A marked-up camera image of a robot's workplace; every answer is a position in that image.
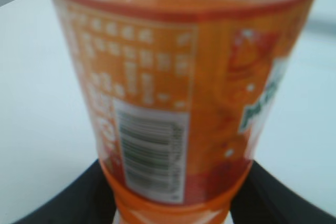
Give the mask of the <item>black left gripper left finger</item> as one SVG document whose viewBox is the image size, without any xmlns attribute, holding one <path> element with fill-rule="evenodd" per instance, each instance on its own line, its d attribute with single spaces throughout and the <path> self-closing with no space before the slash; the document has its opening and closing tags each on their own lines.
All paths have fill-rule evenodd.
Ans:
<svg viewBox="0 0 336 224">
<path fill-rule="evenodd" d="M 110 224 L 117 210 L 100 163 L 96 160 L 74 182 L 16 224 Z"/>
</svg>

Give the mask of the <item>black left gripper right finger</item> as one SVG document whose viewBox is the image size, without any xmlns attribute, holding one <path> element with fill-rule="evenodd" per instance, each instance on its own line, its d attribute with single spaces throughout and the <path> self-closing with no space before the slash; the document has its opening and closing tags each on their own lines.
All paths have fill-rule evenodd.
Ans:
<svg viewBox="0 0 336 224">
<path fill-rule="evenodd" d="M 233 223 L 331 223 L 335 217 L 276 180 L 257 162 L 234 197 Z"/>
</svg>

